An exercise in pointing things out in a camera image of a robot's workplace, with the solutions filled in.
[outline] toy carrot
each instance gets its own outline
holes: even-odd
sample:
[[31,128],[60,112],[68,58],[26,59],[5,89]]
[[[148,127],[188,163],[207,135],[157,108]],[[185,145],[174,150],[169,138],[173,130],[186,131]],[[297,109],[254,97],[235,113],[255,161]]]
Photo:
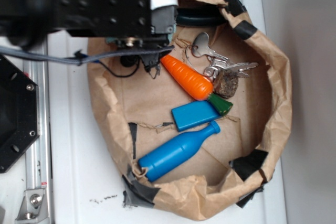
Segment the toy carrot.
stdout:
[[170,55],[162,57],[160,61],[192,98],[197,101],[208,100],[222,116],[229,112],[233,104],[215,95],[212,82],[203,75]]

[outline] paper bag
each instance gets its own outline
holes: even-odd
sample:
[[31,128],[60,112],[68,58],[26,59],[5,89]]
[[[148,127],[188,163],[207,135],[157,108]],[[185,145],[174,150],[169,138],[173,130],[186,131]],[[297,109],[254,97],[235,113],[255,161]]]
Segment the paper bag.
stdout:
[[[271,180],[291,129],[291,74],[288,58],[255,28],[239,0],[180,0],[182,6],[212,4],[228,24],[178,27],[172,56],[185,61],[186,48],[201,32],[210,47],[233,62],[257,62],[239,78],[234,104],[219,120],[221,132],[209,137],[190,160],[154,183],[141,176],[137,160],[178,135],[171,109],[192,98],[161,67],[153,80],[143,66],[128,78],[111,75],[100,64],[88,66],[91,102],[107,148],[125,183],[125,203],[171,211],[204,220],[244,201]],[[103,39],[89,41],[89,54],[112,50]],[[195,69],[208,66],[206,57],[192,58]],[[119,58],[104,60],[115,73],[130,69]],[[190,129],[196,131],[204,125]]]

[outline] black octagonal plate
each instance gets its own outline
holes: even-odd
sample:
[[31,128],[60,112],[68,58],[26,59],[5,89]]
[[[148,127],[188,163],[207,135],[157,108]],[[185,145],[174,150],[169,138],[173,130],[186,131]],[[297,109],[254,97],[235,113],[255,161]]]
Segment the black octagonal plate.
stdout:
[[0,173],[38,137],[37,85],[0,55]]

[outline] wall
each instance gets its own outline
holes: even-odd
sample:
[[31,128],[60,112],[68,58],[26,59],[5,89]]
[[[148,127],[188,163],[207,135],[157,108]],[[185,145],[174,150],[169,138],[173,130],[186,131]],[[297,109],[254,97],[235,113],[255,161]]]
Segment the wall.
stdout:
[[262,3],[267,35],[292,67],[292,134],[282,156],[288,223],[335,223],[336,0]]

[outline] key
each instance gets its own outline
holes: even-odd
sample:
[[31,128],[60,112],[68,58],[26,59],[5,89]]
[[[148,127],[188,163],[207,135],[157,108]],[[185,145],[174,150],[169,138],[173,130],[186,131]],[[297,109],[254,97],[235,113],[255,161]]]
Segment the key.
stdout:
[[226,69],[230,69],[232,72],[237,73],[238,77],[242,78],[247,78],[248,74],[244,73],[243,71],[249,70],[251,68],[257,67],[259,64],[256,62],[252,63],[237,63],[237,64],[232,64]]
[[203,55],[208,55],[231,63],[230,59],[216,53],[209,47],[209,35],[207,33],[200,33],[194,40],[193,47],[191,48],[191,53],[195,57],[201,57]]
[[244,73],[245,70],[255,68],[258,63],[228,63],[219,59],[214,59],[209,67],[204,70],[204,75],[211,80],[216,79],[218,71],[221,69],[229,69],[237,75],[237,77],[247,78],[248,74]]

